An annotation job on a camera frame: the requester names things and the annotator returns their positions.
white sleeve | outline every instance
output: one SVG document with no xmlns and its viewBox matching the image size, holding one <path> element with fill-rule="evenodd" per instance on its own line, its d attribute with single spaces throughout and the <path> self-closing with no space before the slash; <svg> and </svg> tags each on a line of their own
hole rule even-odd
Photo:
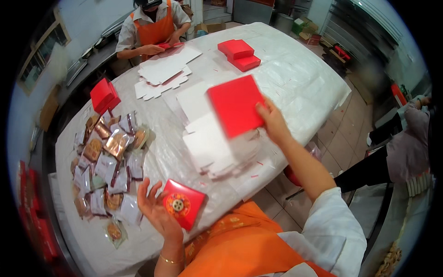
<svg viewBox="0 0 443 277">
<path fill-rule="evenodd" d="M 136 47 L 137 37 L 136 37 L 137 29 L 132 21 L 132 18 L 128 16 L 123 25 L 121 25 L 121 31 L 118 35 L 118 42 L 115 51 L 120 52 L 126 49 L 132 49 Z"/>
<path fill-rule="evenodd" d="M 305 260 L 336 276 L 358 276 L 366 238 L 342 199 L 339 187 L 324 191 L 314 202 L 301 234 L 278 234 Z"/>
<path fill-rule="evenodd" d="M 191 22 L 189 16 L 183 11 L 180 3 L 174 0 L 171 0 L 171 10 L 172 10 L 172 20 L 177 28 L 181 28 L 181 26 L 186 22 Z"/>
</svg>

plastic sheet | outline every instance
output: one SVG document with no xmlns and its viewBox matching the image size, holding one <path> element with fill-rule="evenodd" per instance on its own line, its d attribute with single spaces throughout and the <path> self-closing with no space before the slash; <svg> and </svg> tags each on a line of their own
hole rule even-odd
<svg viewBox="0 0 443 277">
<path fill-rule="evenodd" d="M 254 48 L 255 56 L 262 60 L 260 66 L 242 73 L 230 64 L 217 50 L 218 43 L 229 39 L 243 39 Z M 139 82 L 138 67 L 112 82 L 121 98 L 121 103 L 112 113 L 126 115 L 135 110 L 138 112 L 137 124 L 147 124 L 151 130 L 146 143 L 148 147 L 144 150 L 144 177 L 151 178 L 152 185 L 157 180 L 165 183 L 171 178 L 208 195 L 194 228 L 185 233 L 185 241 L 211 226 L 240 200 L 248 199 L 262 189 L 286 167 L 287 161 L 260 130 L 261 151 L 256 161 L 242 174 L 223 181 L 211 181 L 208 176 L 201 176 L 196 172 L 182 139 L 187 119 L 175 98 L 177 93 L 202 81 L 213 86 L 244 74 L 253 74 L 261 92 L 281 108 L 294 138 L 305 145 L 351 91 L 322 59 L 304 45 L 263 23 L 215 32 L 191 40 L 184 47 L 188 46 L 199 49 L 203 54 L 188 63 L 192 70 L 189 80 L 175 90 L 164 92 L 160 98 L 149 101 L 136 99 L 134 84 Z M 129 240 L 115 250 L 103 237 L 102 221 L 97 218 L 90 222 L 82 221 L 70 189 L 63 186 L 72 179 L 70 163 L 76 155 L 71 152 L 74 136 L 93 114 L 90 106 L 91 102 L 88 102 L 74 116 L 55 146 L 60 196 L 66 213 L 66 220 L 60 224 L 63 225 L 62 230 L 67 226 L 72 230 L 81 254 L 95 271 L 93 276 L 134 275 L 139 263 L 158 255 L 163 245 L 161 235 L 148 220 L 142 220 L 140 227 L 125 225 Z"/>
</svg>

window frame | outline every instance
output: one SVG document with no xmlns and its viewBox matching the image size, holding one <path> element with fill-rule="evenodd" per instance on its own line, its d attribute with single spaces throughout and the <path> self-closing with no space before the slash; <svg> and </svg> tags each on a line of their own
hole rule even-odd
<svg viewBox="0 0 443 277">
<path fill-rule="evenodd" d="M 49 26 L 49 28 L 44 32 L 44 34 L 38 38 L 37 42 L 35 42 L 34 40 L 31 40 L 31 42 L 29 43 L 29 47 L 31 48 L 31 53 L 28 55 L 28 57 L 26 58 L 25 62 L 23 63 L 23 66 L 17 76 L 17 84 L 19 85 L 19 87 L 25 92 L 25 94 L 27 96 L 29 96 L 32 91 L 34 90 L 35 86 L 37 85 L 37 83 L 39 82 L 40 77 L 42 76 L 42 74 L 45 72 L 46 70 L 46 64 L 47 62 L 44 60 L 44 58 L 40 55 L 40 53 L 38 52 L 39 47 L 42 45 L 42 43 L 45 41 L 45 39 L 49 36 L 49 34 L 58 26 L 60 25 L 60 27 L 63 30 L 63 34 L 66 37 L 66 43 L 63 46 L 68 45 L 69 42 L 71 42 L 71 37 L 69 37 L 68 31 L 65 27 L 65 24 L 62 20 L 62 17 L 60 16 L 60 10 L 58 9 L 58 7 L 53 8 L 52 12 L 54 13 L 54 17 L 55 17 L 55 21 L 51 24 L 51 26 Z M 31 89 L 29 89 L 28 87 L 26 87 L 24 81 L 21 79 L 22 75 L 24 74 L 26 67 L 29 65 L 29 62 L 31 61 L 31 59 L 34 57 L 34 55 L 37 54 L 36 56 L 40 59 L 40 62 L 45 65 L 45 67 L 42 69 L 42 72 L 40 73 L 40 75 L 38 76 L 37 80 L 34 82 L 34 85 L 32 86 Z"/>
</svg>

orange apron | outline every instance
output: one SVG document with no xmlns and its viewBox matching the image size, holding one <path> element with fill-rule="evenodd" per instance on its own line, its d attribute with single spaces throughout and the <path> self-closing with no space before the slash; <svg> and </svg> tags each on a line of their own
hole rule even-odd
<svg viewBox="0 0 443 277">
<path fill-rule="evenodd" d="M 307 263 L 319 277 L 332 277 L 305 261 L 277 233 L 280 226 L 248 201 L 218 220 L 185 248 L 187 267 L 179 277 L 252 277 L 286 272 Z"/>
<path fill-rule="evenodd" d="M 134 13 L 131 13 L 130 16 L 134 19 Z M 172 20 L 171 0 L 167 0 L 167 14 L 164 18 L 146 25 L 140 25 L 138 20 L 136 20 L 134 25 L 137 27 L 141 45 L 165 42 L 175 31 L 174 21 Z M 148 58 L 148 55 L 142 55 L 142 61 L 146 61 Z"/>
</svg>

window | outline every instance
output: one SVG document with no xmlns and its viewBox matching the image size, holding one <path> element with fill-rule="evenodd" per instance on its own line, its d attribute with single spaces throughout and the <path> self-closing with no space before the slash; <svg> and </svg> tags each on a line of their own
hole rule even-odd
<svg viewBox="0 0 443 277">
<path fill-rule="evenodd" d="M 71 39 L 61 20 L 58 8 L 55 8 L 40 22 L 24 53 L 23 66 L 17 82 L 26 94 L 31 94 L 40 74 L 45 69 L 55 43 L 65 46 L 69 41 Z"/>
</svg>

